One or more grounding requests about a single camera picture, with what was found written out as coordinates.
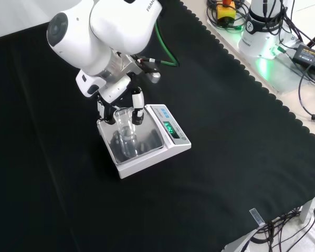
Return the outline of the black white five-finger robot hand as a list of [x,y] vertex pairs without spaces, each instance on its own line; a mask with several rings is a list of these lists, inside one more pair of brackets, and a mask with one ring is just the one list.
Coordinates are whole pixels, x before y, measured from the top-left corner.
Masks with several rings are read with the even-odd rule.
[[131,95],[132,99],[132,123],[141,125],[144,119],[144,95],[140,87],[134,86],[135,74],[129,73],[119,81],[106,82],[101,77],[92,77],[80,70],[76,76],[76,83],[81,93],[91,98],[97,97],[97,108],[100,119],[109,125],[115,124],[114,112],[118,108],[117,103]]

